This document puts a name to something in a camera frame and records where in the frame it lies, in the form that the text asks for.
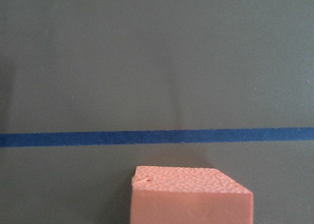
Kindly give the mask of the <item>orange foam cube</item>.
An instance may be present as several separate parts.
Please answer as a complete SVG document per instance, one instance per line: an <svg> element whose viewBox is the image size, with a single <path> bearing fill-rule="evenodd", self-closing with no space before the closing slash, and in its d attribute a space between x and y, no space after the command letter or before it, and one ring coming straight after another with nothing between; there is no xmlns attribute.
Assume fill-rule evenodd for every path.
<svg viewBox="0 0 314 224"><path fill-rule="evenodd" d="M132 224L252 224L254 195L214 168L138 166Z"/></svg>

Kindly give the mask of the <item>brown paper table mat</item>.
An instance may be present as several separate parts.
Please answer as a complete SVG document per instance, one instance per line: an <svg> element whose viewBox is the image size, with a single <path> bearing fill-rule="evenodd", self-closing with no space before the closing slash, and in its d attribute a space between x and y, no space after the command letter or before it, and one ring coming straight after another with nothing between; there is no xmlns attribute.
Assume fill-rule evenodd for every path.
<svg viewBox="0 0 314 224"><path fill-rule="evenodd" d="M0 131L313 127L314 0L0 0ZM314 221L314 142L0 149L3 224L127 224L139 165L209 167Z"/></svg>

